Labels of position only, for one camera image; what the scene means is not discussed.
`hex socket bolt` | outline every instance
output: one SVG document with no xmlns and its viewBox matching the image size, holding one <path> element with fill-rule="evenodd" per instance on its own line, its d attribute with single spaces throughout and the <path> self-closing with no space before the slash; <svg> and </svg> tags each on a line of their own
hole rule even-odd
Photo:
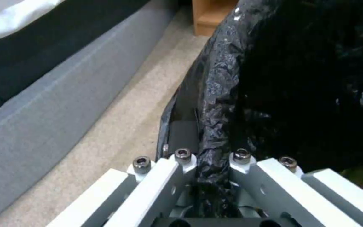
<svg viewBox="0 0 363 227">
<path fill-rule="evenodd" d="M 298 163 L 295 159 L 288 156 L 284 156 L 279 158 L 278 161 L 281 163 L 281 165 L 285 166 L 291 172 L 295 173 L 297 171 Z"/>
<path fill-rule="evenodd" d="M 252 155 L 244 148 L 239 148 L 233 153 L 233 160 L 238 164 L 248 164 Z"/>
<path fill-rule="evenodd" d="M 189 164 L 191 161 L 191 152 L 187 148 L 180 148 L 175 151 L 175 160 L 182 164 Z"/>
<path fill-rule="evenodd" d="M 136 174 L 146 174 L 151 170 L 151 159 L 147 156 L 139 156 L 132 162 Z"/>
</svg>

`garbage bag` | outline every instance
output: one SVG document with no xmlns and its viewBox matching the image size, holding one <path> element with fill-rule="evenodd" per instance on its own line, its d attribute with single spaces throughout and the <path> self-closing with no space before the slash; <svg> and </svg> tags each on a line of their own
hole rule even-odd
<svg viewBox="0 0 363 227">
<path fill-rule="evenodd" d="M 241 0 L 219 25 L 166 106 L 195 121 L 199 217 L 238 217 L 229 154 L 288 155 L 307 172 L 363 166 L 363 0 Z"/>
</svg>

